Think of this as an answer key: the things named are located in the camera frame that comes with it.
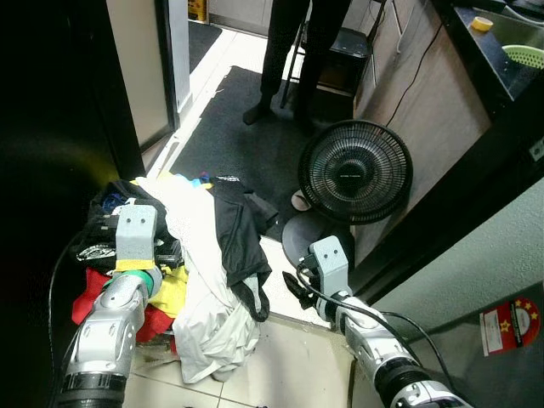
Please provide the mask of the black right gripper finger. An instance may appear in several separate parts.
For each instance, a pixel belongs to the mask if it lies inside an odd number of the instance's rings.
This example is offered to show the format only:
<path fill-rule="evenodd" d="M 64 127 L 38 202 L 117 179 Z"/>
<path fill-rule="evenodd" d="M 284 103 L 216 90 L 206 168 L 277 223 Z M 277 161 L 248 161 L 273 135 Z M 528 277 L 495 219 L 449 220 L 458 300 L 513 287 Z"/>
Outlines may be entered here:
<path fill-rule="evenodd" d="M 297 279 L 297 277 L 291 272 L 283 271 L 282 279 L 288 291 L 291 292 L 294 297 L 296 297 L 300 308 L 307 309 L 307 307 L 309 307 L 308 289 L 306 287 L 303 287 L 303 284 L 300 283 L 300 280 Z"/>

